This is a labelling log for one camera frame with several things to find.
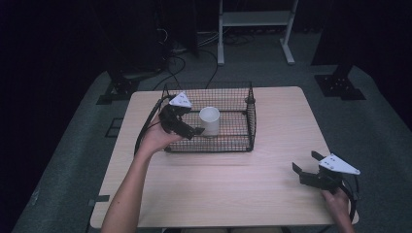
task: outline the dark background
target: dark background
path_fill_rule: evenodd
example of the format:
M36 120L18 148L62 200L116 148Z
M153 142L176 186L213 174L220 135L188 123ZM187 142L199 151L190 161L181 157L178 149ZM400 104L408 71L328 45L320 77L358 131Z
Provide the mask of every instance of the dark background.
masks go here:
M225 8L291 4L237 3ZM13 228L94 79L109 68L163 68L156 26L195 50L194 30L216 29L217 10L206 0L0 1L1 232ZM411 127L411 10L409 1L301 0L293 30L325 28L313 64L349 54Z

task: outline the gray carpet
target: gray carpet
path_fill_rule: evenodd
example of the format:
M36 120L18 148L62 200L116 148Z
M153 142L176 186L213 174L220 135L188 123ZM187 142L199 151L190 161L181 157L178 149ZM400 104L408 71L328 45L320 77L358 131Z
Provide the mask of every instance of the gray carpet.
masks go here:
M289 66L279 45L279 35L256 36L241 47L224 48L225 65L214 81L252 81L254 86L300 86L313 110L331 151L360 168L360 222L357 232L409 232L412 229L412 134L378 91L374 81L354 68L350 79L366 100L325 98L314 75L330 74L334 66L310 66L320 34L292 33L290 47L296 64ZM204 48L216 54L216 46ZM179 82L207 82L216 61L201 51L199 57L180 55L185 69ZM170 60L170 69L182 66ZM163 78L141 82L139 90L152 90ZM96 105L110 79L96 78L56 149L38 187L14 232L98 232L88 227L96 198L116 138L105 134L114 117L123 117L127 101ZM291 227L293 233L318 232L321 226ZM160 232L160 229L143 229ZM337 232L332 227L327 232Z

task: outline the white metal frame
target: white metal frame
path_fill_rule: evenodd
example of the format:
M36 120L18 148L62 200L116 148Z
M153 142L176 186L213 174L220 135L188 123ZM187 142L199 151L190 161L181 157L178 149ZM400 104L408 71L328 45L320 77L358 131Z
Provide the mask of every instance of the white metal frame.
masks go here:
M282 50L289 65L294 64L294 59L289 49L288 41L291 35L294 16L296 15L298 0L293 0L290 11L277 12L223 12L223 0L219 7L219 42L218 42L218 64L224 65L223 53L223 28L225 26L263 26L263 25L286 25L285 37L280 39Z

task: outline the white paper cup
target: white paper cup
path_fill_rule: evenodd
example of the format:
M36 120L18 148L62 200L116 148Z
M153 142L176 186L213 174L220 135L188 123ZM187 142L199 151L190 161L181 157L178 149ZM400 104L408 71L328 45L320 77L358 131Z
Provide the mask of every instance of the white paper cup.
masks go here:
M218 136L221 113L215 107L206 107L200 110L201 127L205 128L202 135Z

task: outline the wire cage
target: wire cage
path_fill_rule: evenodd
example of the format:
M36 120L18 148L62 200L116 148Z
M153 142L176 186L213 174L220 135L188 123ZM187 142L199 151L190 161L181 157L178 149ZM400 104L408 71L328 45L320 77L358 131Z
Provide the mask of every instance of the wire cage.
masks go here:
M257 114L251 82L167 83L162 97L182 91L192 104L191 111L182 116L183 122L193 128L201 127L200 110L215 107L221 113L220 132L213 137L195 135L191 140L172 143L166 151L240 152L254 149Z

